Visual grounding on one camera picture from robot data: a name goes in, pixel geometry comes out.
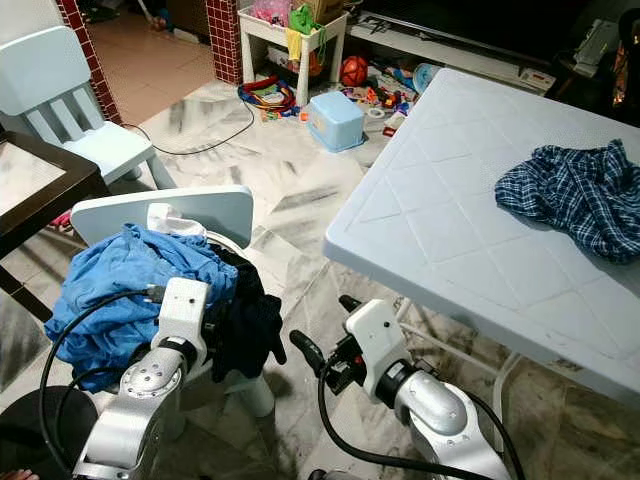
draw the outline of pink bag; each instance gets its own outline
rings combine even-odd
[[[291,0],[255,0],[251,15],[271,25],[289,26]]]

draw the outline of white shelf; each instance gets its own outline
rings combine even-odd
[[[443,63],[448,67],[465,70],[524,90],[543,94],[544,91],[524,83],[518,77],[519,66],[501,60],[485,57],[442,43],[422,40],[417,36],[393,31],[372,33],[360,25],[347,27],[347,34],[368,42],[391,47],[401,52]]]
[[[287,29],[279,25],[271,25],[264,20],[251,16],[249,13],[250,9],[251,7],[247,7],[238,11],[238,16],[240,17],[240,40],[242,43],[242,71],[245,83],[253,82],[255,80],[255,75],[253,73],[253,59],[251,55],[251,42],[249,40],[250,35],[276,43],[285,48],[287,47]],[[332,38],[336,38],[333,61],[331,63],[330,78],[332,82],[337,82],[339,80],[346,25],[346,13],[325,25],[325,43]],[[298,105],[303,106],[306,105],[308,101],[309,53],[320,46],[321,35],[319,31],[315,31],[311,35],[301,34],[300,36],[302,37],[302,53],[300,58],[300,70],[298,73],[298,84],[296,87],[296,101]]]

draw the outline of white towel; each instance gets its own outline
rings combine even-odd
[[[178,235],[207,235],[207,230],[195,220],[182,218],[182,213],[168,203],[152,203],[147,209],[147,229]]]

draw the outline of blue clothing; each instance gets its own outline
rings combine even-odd
[[[122,232],[73,258],[62,294],[45,324],[51,340],[78,315],[115,293],[166,286],[171,277],[200,280],[211,285],[207,307],[230,301],[238,271],[207,246],[203,236],[167,235],[127,224]],[[158,331],[154,325],[160,304],[144,302],[142,295],[121,298],[89,315],[63,341],[57,356],[71,363],[77,374],[97,367],[126,367],[141,344]],[[98,374],[83,382],[92,392],[114,380]]]
[[[565,230],[614,263],[640,255],[640,167],[620,140],[591,150],[536,148],[498,181],[495,194],[510,212]]]

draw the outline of cable connector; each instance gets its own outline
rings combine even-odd
[[[160,285],[147,285],[147,298],[144,299],[147,303],[162,303],[162,299],[164,298],[164,292],[167,290],[166,287],[162,287]]]

